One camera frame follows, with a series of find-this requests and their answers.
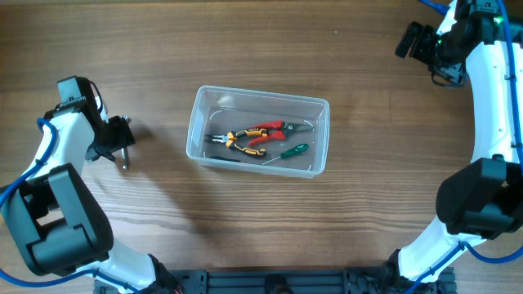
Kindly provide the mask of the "black red screwdriver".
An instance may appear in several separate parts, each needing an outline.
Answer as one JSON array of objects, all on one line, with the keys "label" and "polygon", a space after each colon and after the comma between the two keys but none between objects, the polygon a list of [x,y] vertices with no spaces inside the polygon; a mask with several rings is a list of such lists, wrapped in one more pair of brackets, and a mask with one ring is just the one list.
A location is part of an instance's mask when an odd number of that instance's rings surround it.
[{"label": "black red screwdriver", "polygon": [[238,160],[238,159],[226,158],[226,157],[222,157],[222,156],[212,156],[212,157],[209,157],[209,158],[210,158],[210,159],[214,159],[214,160],[221,160],[221,161],[233,162],[233,163],[241,163],[241,161]]}]

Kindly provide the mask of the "green handled screwdriver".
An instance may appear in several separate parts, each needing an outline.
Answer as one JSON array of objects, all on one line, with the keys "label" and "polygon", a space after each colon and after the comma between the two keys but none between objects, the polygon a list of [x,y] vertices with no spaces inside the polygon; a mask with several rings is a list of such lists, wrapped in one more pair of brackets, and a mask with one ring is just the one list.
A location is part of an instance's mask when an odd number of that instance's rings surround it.
[{"label": "green handled screwdriver", "polygon": [[310,146],[306,143],[295,145],[286,150],[278,150],[270,155],[270,158],[262,163],[262,166],[275,165],[276,163],[286,162],[290,159],[297,158],[306,153]]}]

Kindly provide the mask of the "clear plastic container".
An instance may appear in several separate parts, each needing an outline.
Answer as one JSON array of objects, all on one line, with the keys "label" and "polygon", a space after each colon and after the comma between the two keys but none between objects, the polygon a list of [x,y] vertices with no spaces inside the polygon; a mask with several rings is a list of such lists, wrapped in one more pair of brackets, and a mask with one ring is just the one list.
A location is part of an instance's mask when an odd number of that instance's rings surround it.
[{"label": "clear plastic container", "polygon": [[325,169],[329,134],[324,99],[206,85],[195,97],[186,153],[204,166],[313,178]]}]

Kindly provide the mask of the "red handled snips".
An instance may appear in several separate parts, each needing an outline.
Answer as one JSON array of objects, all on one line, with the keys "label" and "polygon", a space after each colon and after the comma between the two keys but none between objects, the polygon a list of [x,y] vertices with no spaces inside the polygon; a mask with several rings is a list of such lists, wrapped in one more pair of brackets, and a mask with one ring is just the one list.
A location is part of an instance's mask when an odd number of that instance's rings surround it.
[{"label": "red handled snips", "polygon": [[265,144],[274,140],[286,140],[289,136],[296,132],[314,130],[314,127],[309,124],[287,123],[282,120],[264,122],[262,124],[253,126],[253,128],[265,129],[267,131],[267,134],[262,135],[256,139],[250,140],[248,142],[249,146]]}]

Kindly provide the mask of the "silver socket wrench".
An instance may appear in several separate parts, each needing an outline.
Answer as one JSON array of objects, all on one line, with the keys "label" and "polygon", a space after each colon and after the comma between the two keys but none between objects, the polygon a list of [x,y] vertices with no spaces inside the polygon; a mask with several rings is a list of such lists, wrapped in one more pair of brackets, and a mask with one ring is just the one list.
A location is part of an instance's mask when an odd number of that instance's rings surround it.
[{"label": "silver socket wrench", "polygon": [[[131,119],[127,115],[123,115],[123,118],[127,123],[130,123]],[[129,169],[129,158],[128,158],[128,150],[127,147],[122,148],[122,160],[123,160],[123,169],[128,170]]]}]

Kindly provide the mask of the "orange black needle-nose pliers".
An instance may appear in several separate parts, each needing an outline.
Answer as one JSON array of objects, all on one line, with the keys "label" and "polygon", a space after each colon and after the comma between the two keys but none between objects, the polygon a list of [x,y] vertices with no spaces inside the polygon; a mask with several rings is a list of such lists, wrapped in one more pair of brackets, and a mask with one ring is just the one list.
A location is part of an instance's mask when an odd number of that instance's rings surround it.
[{"label": "orange black needle-nose pliers", "polygon": [[241,131],[229,131],[225,135],[207,134],[205,141],[208,143],[218,143],[224,145],[227,149],[238,151],[252,158],[264,158],[266,151],[264,149],[254,149],[248,145],[242,145],[241,140],[248,136],[266,135],[265,129],[248,128]]}]

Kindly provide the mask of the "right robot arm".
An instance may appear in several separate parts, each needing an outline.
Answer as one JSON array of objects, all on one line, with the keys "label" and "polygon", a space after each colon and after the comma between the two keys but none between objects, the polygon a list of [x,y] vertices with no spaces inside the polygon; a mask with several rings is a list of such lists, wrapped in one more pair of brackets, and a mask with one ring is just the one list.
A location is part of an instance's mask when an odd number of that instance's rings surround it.
[{"label": "right robot arm", "polygon": [[440,286],[464,252],[522,225],[522,20],[503,0],[432,8],[441,24],[413,22],[396,54],[423,62],[438,86],[471,85],[475,143],[469,165],[441,183],[433,221],[383,265],[385,291]]}]

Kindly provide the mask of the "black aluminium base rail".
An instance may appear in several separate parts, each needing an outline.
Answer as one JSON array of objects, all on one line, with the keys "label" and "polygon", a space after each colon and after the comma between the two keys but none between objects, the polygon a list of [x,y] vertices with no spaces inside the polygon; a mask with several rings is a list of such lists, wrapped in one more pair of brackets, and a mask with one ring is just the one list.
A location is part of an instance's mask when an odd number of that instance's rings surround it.
[{"label": "black aluminium base rail", "polygon": [[256,272],[174,270],[172,275],[181,283],[179,293],[187,294],[403,293],[411,285],[405,281],[398,288],[383,289],[377,268]]}]

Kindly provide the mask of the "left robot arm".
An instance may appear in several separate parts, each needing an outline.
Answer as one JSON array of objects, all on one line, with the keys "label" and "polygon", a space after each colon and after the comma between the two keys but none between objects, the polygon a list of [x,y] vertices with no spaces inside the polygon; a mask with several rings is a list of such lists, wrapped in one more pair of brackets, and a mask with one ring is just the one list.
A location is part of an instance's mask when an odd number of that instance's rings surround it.
[{"label": "left robot arm", "polygon": [[127,117],[109,117],[94,82],[72,76],[57,83],[60,103],[38,118],[42,141],[29,168],[2,190],[1,213],[26,266],[56,279],[50,287],[88,276],[117,293],[181,293],[184,288],[154,256],[114,239],[108,217],[84,183],[85,162],[114,159],[133,145]]}]

